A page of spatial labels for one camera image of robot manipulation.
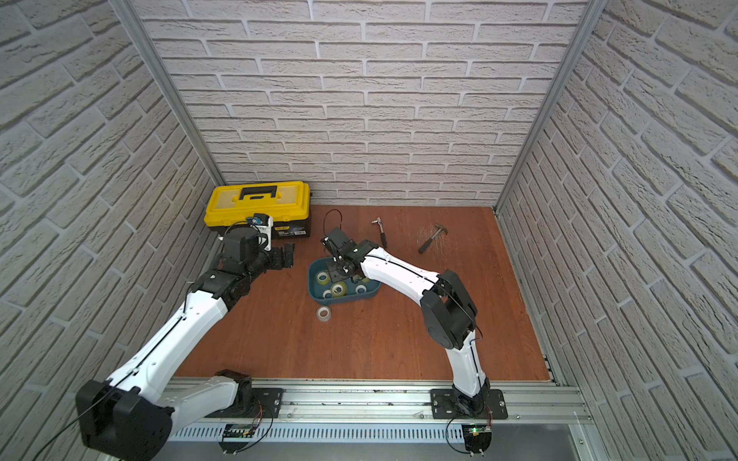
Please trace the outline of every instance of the wire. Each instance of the wire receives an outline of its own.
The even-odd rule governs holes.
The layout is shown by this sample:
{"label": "wire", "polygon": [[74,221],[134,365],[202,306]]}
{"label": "wire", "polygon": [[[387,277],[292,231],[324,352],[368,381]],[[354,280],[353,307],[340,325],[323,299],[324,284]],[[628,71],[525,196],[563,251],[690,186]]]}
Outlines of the wire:
{"label": "wire", "polygon": [[449,441],[449,426],[451,426],[451,423],[453,423],[455,419],[456,419],[455,417],[451,418],[451,419],[449,420],[449,422],[448,422],[448,423],[446,424],[446,431],[444,431],[444,435],[446,436],[446,443],[447,443],[447,444],[449,445],[449,447],[451,447],[451,449],[452,449],[453,451],[456,451],[457,453],[461,453],[461,454],[471,454],[471,452],[470,452],[470,451],[461,451],[461,450],[459,450],[459,449],[457,449],[457,448],[454,448],[454,446],[453,446],[453,445],[451,445],[451,442]]}
{"label": "wire", "polygon": [[223,236],[225,237],[225,235],[226,235],[226,234],[228,233],[228,231],[230,231],[230,230],[231,230],[231,227],[234,227],[234,226],[236,226],[236,225],[238,225],[238,224],[249,224],[249,227],[251,227],[251,226],[252,226],[252,225],[251,225],[251,223],[249,223],[249,221],[236,221],[235,223],[231,224],[230,226],[228,226],[228,227],[226,228],[226,231],[225,231],[225,232],[223,232]]}
{"label": "wire", "polygon": [[[187,301],[189,300],[188,298],[189,298],[189,296],[187,296],[187,294],[185,294],[185,296],[184,296],[184,309],[182,310],[182,313],[183,314],[187,313]],[[41,455],[41,453],[46,449],[46,447],[49,446],[49,445],[51,445],[54,442],[54,440],[56,440],[60,435],[62,435],[64,433],[64,431],[66,431],[67,429],[69,429],[70,427],[72,427],[72,424],[74,424],[77,421],[79,421],[79,419],[82,416],[84,416],[87,412],[89,412],[91,409],[93,409],[94,407],[96,407],[100,402],[102,402],[106,398],[110,397],[110,394],[112,394],[115,390],[117,390],[117,387],[120,385],[120,383],[122,383],[123,381],[125,381],[126,379],[128,379],[129,376],[131,376],[131,375],[134,374],[134,371],[138,367],[140,367],[141,364],[143,364],[143,362],[152,354],[153,351],[156,350],[156,348],[159,346],[159,344],[161,344],[162,341],[164,341],[164,339],[167,337],[167,335],[169,335],[169,333],[179,324],[179,322],[181,320],[182,320],[182,318],[177,319],[177,321],[174,323],[174,325],[172,325],[172,328],[170,328],[169,331],[167,331],[167,333],[164,333],[164,336],[162,336],[162,338],[159,341],[156,342],[156,344],[154,345],[154,347],[152,347],[151,350],[148,351],[148,354],[146,354],[144,356],[144,358],[141,359],[141,361],[138,363],[138,365],[136,365],[135,367],[131,368],[131,371],[129,371],[127,375],[123,376],[123,378],[121,378],[121,380],[118,381],[115,385],[112,385],[111,384],[110,385],[110,390],[108,392],[106,392],[103,397],[100,397],[96,401],[92,402],[90,404],[90,406],[88,406],[85,411],[81,412],[74,420],[72,420],[69,424],[67,424],[59,432],[57,432],[54,435],[54,437],[51,437],[48,442],[44,443],[44,446],[42,446],[41,448],[38,449],[38,451],[36,452],[36,455],[33,457],[33,460],[32,461],[36,461],[38,459],[39,455]]]}
{"label": "wire", "polygon": [[[424,277],[424,276],[422,276],[422,275],[418,274],[417,272],[413,271],[413,270],[412,270],[411,268],[408,268],[408,267],[405,267],[405,266],[403,266],[402,264],[398,264],[398,263],[396,263],[396,262],[394,262],[394,261],[389,261],[389,260],[386,260],[386,259],[384,259],[383,257],[375,256],[374,254],[367,254],[366,256],[367,256],[367,257],[374,257],[374,258],[376,258],[376,259],[378,259],[378,260],[382,260],[382,261],[385,261],[386,263],[390,263],[390,264],[394,264],[395,266],[398,266],[398,267],[402,267],[402,268],[403,268],[404,270],[406,270],[406,271],[408,271],[408,272],[411,272],[411,273],[413,273],[414,275],[416,275],[417,277],[420,277],[421,279],[425,279],[425,280],[427,280],[428,282],[431,282],[431,283],[432,283],[433,285],[435,285],[435,282],[433,282],[433,281],[432,281],[431,279],[429,279],[428,277]],[[468,314],[468,313],[466,312],[466,309],[464,309],[464,308],[463,308],[463,306],[462,306],[461,304],[459,304],[459,301],[457,301],[457,300],[456,300],[456,298],[454,298],[453,296],[451,296],[451,294],[450,294],[450,293],[449,293],[448,291],[446,291],[446,289],[445,289],[444,287],[442,287],[442,286],[438,286],[438,287],[439,287],[439,288],[440,288],[441,290],[443,290],[443,291],[444,291],[444,293],[446,294],[446,297],[447,297],[447,298],[449,298],[450,300],[452,300],[453,302],[455,302],[455,303],[456,303],[456,305],[457,305],[457,306],[458,306],[458,307],[459,307],[459,308],[461,309],[461,312],[464,312],[464,315],[466,315],[466,316],[467,316],[467,317],[469,318],[469,321],[470,321],[470,322],[472,323],[472,325],[474,325],[474,328],[475,328],[475,330],[479,330],[479,334],[481,335],[481,337],[480,337],[480,338],[477,338],[477,339],[473,339],[472,341],[479,341],[480,339],[484,338],[484,333],[482,333],[482,329],[481,329],[481,328],[479,328],[479,326],[477,325],[477,322],[476,322],[476,321],[475,321],[475,320],[474,320],[474,319],[472,318],[472,316],[470,316],[470,315],[469,315],[469,314]]]}
{"label": "wire", "polygon": [[261,437],[259,437],[259,440],[257,440],[256,442],[252,443],[251,445],[247,445],[247,446],[245,446],[243,448],[240,448],[240,449],[234,451],[233,454],[241,453],[242,451],[248,450],[249,448],[253,447],[257,443],[259,443],[264,437],[266,437],[266,435],[269,433],[269,431],[272,430],[272,425],[275,423],[275,417],[274,417],[274,414],[272,413],[272,409],[270,409],[268,406],[262,406],[262,409],[265,409],[265,408],[269,411],[269,417],[272,419],[272,421],[269,423],[269,428],[266,430],[266,432],[264,432],[264,434]]}
{"label": "wire", "polygon": [[340,209],[333,208],[333,209],[328,210],[325,213],[325,215],[323,216],[323,235],[325,235],[325,219],[328,217],[329,214],[331,214],[332,211],[338,212],[338,216],[341,217],[341,221],[339,221],[339,223],[338,223],[338,228],[339,229],[342,229],[342,226],[343,226],[343,213],[341,213],[341,210]]}
{"label": "wire", "polygon": [[263,420],[263,418],[264,418],[264,407],[261,405],[261,403],[259,403],[259,413],[257,413],[256,416],[254,416],[254,419],[251,420],[251,427],[249,428],[249,432],[247,432],[247,434],[249,434],[251,431],[256,430],[261,425],[261,421]]}
{"label": "wire", "polygon": [[[378,259],[378,260],[382,260],[382,261],[385,261],[386,263],[390,263],[390,264],[394,264],[395,266],[398,266],[398,267],[402,267],[402,268],[403,268],[403,269],[405,269],[406,271],[408,271],[408,272],[412,272],[412,273],[413,273],[414,275],[416,275],[417,277],[420,277],[421,279],[425,279],[425,280],[427,280],[428,282],[431,282],[431,283],[432,283],[433,285],[435,285],[435,282],[433,282],[433,281],[432,281],[431,279],[429,279],[428,277],[424,277],[424,276],[422,276],[422,275],[418,274],[417,272],[413,271],[413,270],[412,270],[411,268],[403,266],[402,264],[396,263],[396,262],[394,262],[394,261],[389,261],[389,260],[386,260],[386,259],[384,259],[383,257],[375,256],[374,254],[367,254],[367,257],[374,257],[374,258],[376,258],[376,259]],[[471,344],[471,343],[473,343],[473,342],[479,341],[480,339],[483,339],[483,338],[484,338],[484,333],[482,332],[482,329],[481,329],[481,328],[479,328],[479,326],[477,325],[477,322],[476,322],[476,321],[475,321],[475,320],[474,320],[474,319],[472,318],[472,316],[470,316],[470,315],[469,315],[469,314],[468,314],[468,313],[466,312],[466,309],[464,309],[464,308],[463,308],[463,306],[462,306],[461,304],[459,304],[459,301],[457,301],[457,300],[456,300],[456,298],[454,298],[453,296],[451,296],[451,293],[449,293],[448,291],[446,291],[446,289],[445,289],[444,287],[442,287],[442,286],[440,286],[440,285],[439,285],[438,287],[439,287],[439,288],[440,288],[441,290],[443,290],[443,291],[444,291],[444,293],[446,294],[446,297],[447,297],[447,298],[449,298],[450,300],[452,300],[453,302],[455,302],[455,303],[456,303],[456,305],[457,305],[457,306],[458,306],[458,307],[459,307],[459,308],[461,309],[461,312],[464,312],[464,315],[466,315],[466,316],[467,316],[467,317],[469,318],[469,321],[470,321],[470,322],[472,323],[472,325],[474,325],[474,329],[475,329],[475,330],[479,330],[479,334],[480,334],[480,337],[479,337],[479,338],[474,338],[474,339],[473,339],[473,340],[471,340],[471,341],[470,341],[469,343]],[[479,373],[479,367],[477,367],[477,357],[476,357],[476,355],[474,354],[474,350],[473,350],[473,349],[472,349],[472,361],[474,362],[474,368],[475,368],[475,370],[476,370],[476,372],[477,372],[477,379],[479,380],[479,389],[482,389],[482,387],[484,386],[484,384],[482,383],[481,379],[479,379],[479,377],[480,377],[480,373]]]}
{"label": "wire", "polygon": [[[118,384],[122,383],[132,373],[133,373],[133,370],[129,371],[128,374],[126,376],[124,376],[123,379],[121,379],[120,381],[118,381],[118,383],[115,386],[117,386]],[[46,447],[49,446],[49,445],[51,445],[52,443],[54,443],[54,440],[56,440],[57,438],[59,438],[59,436],[62,435],[64,433],[64,431],[66,431],[67,429],[69,429],[70,427],[72,427],[72,424],[74,424],[77,421],[79,421],[79,419],[82,416],[84,416],[88,411],[90,411],[91,409],[93,409],[94,407],[96,407],[100,402],[102,402],[106,398],[110,397],[110,394],[112,394],[113,391],[115,391],[115,389],[116,389],[115,386],[111,387],[110,390],[108,392],[106,392],[103,397],[100,397],[96,401],[92,402],[92,404],[90,406],[88,406],[85,411],[81,412],[75,419],[73,419],[71,422],[69,422],[69,424],[67,424],[66,426],[64,426],[63,428],[61,428],[61,430],[59,432],[57,432],[54,435],[54,437],[51,437],[48,442],[44,443],[44,446],[42,446],[41,448],[38,449],[38,451],[36,452],[36,455],[33,457],[33,460],[32,461],[36,461],[38,459],[38,457],[41,455],[41,453],[44,452],[44,450],[46,449]]]}

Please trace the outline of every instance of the metal corner post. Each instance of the metal corner post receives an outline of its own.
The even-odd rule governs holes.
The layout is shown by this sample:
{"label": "metal corner post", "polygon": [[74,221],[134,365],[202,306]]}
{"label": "metal corner post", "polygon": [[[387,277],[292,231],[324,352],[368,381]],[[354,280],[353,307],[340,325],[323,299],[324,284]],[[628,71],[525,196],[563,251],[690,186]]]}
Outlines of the metal corner post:
{"label": "metal corner post", "polygon": [[559,68],[556,69],[556,74],[553,76],[551,86],[548,88],[548,91],[543,98],[541,108],[538,110],[538,114],[536,114],[536,118],[533,120],[531,130],[528,132],[528,137],[525,138],[525,143],[520,149],[520,155],[515,159],[515,163],[513,164],[510,175],[505,181],[500,197],[494,205],[495,213],[498,213],[502,209],[505,201],[510,196],[512,188],[517,181],[517,177],[520,175],[520,171],[523,169],[525,161],[528,160],[528,157],[531,155],[536,139],[538,139],[538,136],[543,132],[543,127],[554,112],[556,103],[564,92],[564,87],[569,81],[569,77],[574,70],[574,66],[576,66],[579,56],[582,55],[584,48],[587,46],[587,41],[589,40],[595,25],[597,25],[597,21],[599,21],[600,15],[602,14],[606,4],[607,0],[590,0],[589,3],[587,3],[587,6],[582,13],[582,18],[579,20],[579,25],[574,31],[574,36],[571,38],[571,42],[566,49],[563,59],[561,59]]}
{"label": "metal corner post", "polygon": [[202,160],[210,178],[216,186],[225,185],[226,182],[223,175],[218,169],[218,165],[215,164],[213,156],[210,155],[210,149],[207,148],[205,139],[197,128],[192,115],[190,115],[190,111],[188,111],[187,105],[182,99],[182,96],[179,94],[179,91],[177,91],[174,80],[172,80],[171,75],[169,75],[169,72],[164,65],[164,61],[156,51],[154,42],[146,32],[143,21],[141,21],[141,18],[136,12],[131,0],[110,0],[110,3],[113,6],[115,13],[118,15],[118,19],[123,25],[123,28],[128,33],[134,46],[141,54],[141,59],[144,64],[148,66],[151,76],[162,90],[164,99],[167,100],[167,103],[169,103],[169,106],[172,108],[174,116],[177,117],[184,134],[186,134],[187,138],[190,139],[197,156]]}

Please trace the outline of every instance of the wooden floor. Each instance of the wooden floor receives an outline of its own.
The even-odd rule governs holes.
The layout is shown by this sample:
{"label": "wooden floor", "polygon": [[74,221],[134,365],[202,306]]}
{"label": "wooden floor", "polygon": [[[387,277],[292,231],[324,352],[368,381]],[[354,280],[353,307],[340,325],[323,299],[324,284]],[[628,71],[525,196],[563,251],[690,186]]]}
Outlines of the wooden floor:
{"label": "wooden floor", "polygon": [[[330,208],[311,208],[311,237],[275,241],[295,242],[294,268],[259,276],[177,376],[212,376],[229,368],[258,378],[452,379],[446,353],[426,333],[420,308],[392,288],[382,286],[373,299],[332,306],[328,322],[317,319],[319,305],[308,295],[306,277],[312,261],[328,256],[320,238]],[[490,380],[549,379],[492,209],[337,208],[344,232],[356,242],[379,242],[379,229],[370,222],[381,216],[390,253],[431,271],[459,274],[479,310],[484,339],[477,348]],[[332,212],[325,228],[338,223]],[[419,254],[434,223],[449,234]]]}

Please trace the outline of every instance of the white robotic arm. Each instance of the white robotic arm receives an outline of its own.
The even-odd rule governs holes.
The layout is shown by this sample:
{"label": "white robotic arm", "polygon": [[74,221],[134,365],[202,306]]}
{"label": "white robotic arm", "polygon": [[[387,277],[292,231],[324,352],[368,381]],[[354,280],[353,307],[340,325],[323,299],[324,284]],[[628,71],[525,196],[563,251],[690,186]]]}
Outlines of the white robotic arm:
{"label": "white robotic arm", "polygon": [[[406,263],[381,248],[372,249],[366,254],[361,262],[361,269],[365,276],[396,289],[421,307],[423,296],[433,289],[440,276],[438,272],[426,271]],[[472,328],[463,339],[461,348],[446,348],[454,373],[454,387],[470,398],[479,394],[486,380],[479,363],[475,339],[476,332]]]}
{"label": "white robotic arm", "polygon": [[[269,229],[253,227],[256,230],[227,234],[224,252],[216,258],[218,264],[198,278],[156,335],[105,382],[90,380],[77,393],[85,445],[123,460],[150,460],[170,434],[199,418],[239,400],[239,405],[248,407],[241,379],[247,377],[234,372],[226,371],[178,395],[162,398],[162,393],[195,345],[248,294],[259,274],[268,268],[292,267],[294,247],[271,249],[264,235]],[[483,411],[489,382],[475,344],[477,309],[458,276],[415,267],[367,240],[357,245],[340,229],[329,232],[323,244],[334,255],[333,263],[328,264],[334,282],[362,274],[421,307],[428,333],[446,348],[458,410],[477,417]]]}

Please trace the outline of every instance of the white brick wall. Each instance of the white brick wall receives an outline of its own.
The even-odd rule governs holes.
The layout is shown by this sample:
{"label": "white brick wall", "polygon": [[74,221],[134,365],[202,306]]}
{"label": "white brick wall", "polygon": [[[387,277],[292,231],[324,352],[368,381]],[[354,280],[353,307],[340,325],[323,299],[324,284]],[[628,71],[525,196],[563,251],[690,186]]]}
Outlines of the white brick wall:
{"label": "white brick wall", "polygon": [[229,182],[301,179],[314,203],[491,206],[584,2],[137,6]]}
{"label": "white brick wall", "polygon": [[737,13],[610,0],[500,211],[614,460],[738,455]]}
{"label": "white brick wall", "polygon": [[[109,4],[0,24],[0,457],[30,460],[181,302],[213,183]],[[39,459],[84,454],[73,426]]]}

